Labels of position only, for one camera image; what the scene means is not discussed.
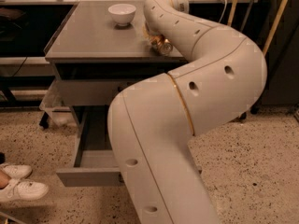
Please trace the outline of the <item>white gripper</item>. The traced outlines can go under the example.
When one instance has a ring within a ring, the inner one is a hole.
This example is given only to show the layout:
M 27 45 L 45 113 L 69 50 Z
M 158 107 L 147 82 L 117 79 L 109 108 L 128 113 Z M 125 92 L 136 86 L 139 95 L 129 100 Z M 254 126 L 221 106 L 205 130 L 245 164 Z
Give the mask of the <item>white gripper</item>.
M 144 37 L 146 38 L 150 38 L 151 36 L 156 36 L 158 35 L 157 32 L 155 31 L 152 31 L 148 25 L 148 23 L 145 21 L 144 22 L 144 25 L 143 25 L 143 34 L 144 34 Z

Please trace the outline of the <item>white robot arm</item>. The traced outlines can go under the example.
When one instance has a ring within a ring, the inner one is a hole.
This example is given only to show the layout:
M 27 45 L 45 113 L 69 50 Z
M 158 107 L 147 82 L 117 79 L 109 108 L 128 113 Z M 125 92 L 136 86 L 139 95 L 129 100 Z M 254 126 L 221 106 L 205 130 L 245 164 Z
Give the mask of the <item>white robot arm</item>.
M 188 141 L 250 109 L 267 77 L 259 47 L 196 18 L 188 0 L 146 0 L 146 28 L 187 64 L 128 87 L 108 110 L 115 159 L 141 224 L 220 224 Z

